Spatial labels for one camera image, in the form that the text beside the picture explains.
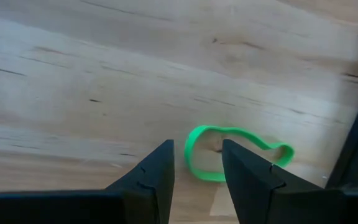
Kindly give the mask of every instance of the wooden surface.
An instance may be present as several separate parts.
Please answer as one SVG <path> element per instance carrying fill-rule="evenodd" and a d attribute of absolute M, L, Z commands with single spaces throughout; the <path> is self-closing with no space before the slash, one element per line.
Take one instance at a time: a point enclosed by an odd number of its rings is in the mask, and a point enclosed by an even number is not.
<path fill-rule="evenodd" d="M 171 221 L 230 223 L 225 186 L 185 169 L 192 128 L 289 142 L 324 186 L 357 110 L 356 0 L 0 0 L 0 190 L 102 188 L 174 139 Z"/>

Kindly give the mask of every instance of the light wood surface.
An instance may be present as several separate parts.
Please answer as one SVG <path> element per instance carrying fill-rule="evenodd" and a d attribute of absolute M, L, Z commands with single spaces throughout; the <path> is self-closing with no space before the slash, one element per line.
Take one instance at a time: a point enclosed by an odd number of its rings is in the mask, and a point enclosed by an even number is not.
<path fill-rule="evenodd" d="M 233 222 L 186 171 L 192 128 L 289 142 L 324 186 L 357 111 L 356 0 L 0 0 L 0 190 L 102 188 L 174 139 L 171 221 Z"/>

